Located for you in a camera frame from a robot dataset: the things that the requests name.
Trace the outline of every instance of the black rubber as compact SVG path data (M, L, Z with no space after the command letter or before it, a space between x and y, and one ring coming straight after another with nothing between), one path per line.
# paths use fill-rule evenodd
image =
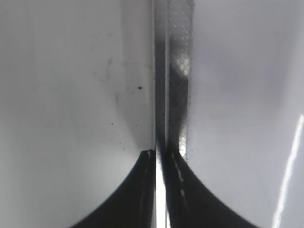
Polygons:
M174 143L162 160L172 228L256 228L200 182Z
M155 152L141 152L118 189L72 228L150 228L154 202Z

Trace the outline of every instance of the smudge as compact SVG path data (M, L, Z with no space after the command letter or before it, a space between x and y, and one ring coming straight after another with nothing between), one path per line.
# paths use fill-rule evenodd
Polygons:
M101 83L104 81L102 75L99 75L96 71L93 71L93 76Z
M118 96L117 92L115 92L115 104L116 104L116 107L118 107L118 105L119 105L119 96Z
M106 79L109 80L111 78L111 65L113 63L112 57L108 59L108 63L106 65Z

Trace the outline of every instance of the white panel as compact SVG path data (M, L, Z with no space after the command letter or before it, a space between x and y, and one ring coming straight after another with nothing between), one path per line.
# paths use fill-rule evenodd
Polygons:
M303 3L195 1L188 162L264 228L304 225Z
M152 147L151 23L149 0L0 0L0 227L73 225Z

